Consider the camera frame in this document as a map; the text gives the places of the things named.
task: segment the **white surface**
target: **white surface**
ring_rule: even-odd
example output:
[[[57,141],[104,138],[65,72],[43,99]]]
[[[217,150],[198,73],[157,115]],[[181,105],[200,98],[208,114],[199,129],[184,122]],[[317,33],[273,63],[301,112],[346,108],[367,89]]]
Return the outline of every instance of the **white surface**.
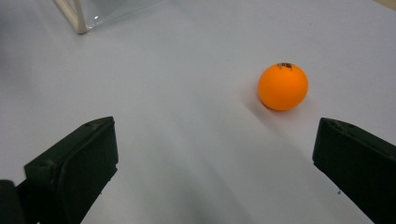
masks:
[[[113,116],[119,171],[83,223],[372,223],[312,164],[318,121],[396,144],[396,13],[374,1],[165,0],[86,35],[51,1],[0,3],[0,177]],[[260,104],[273,63],[310,90]]]

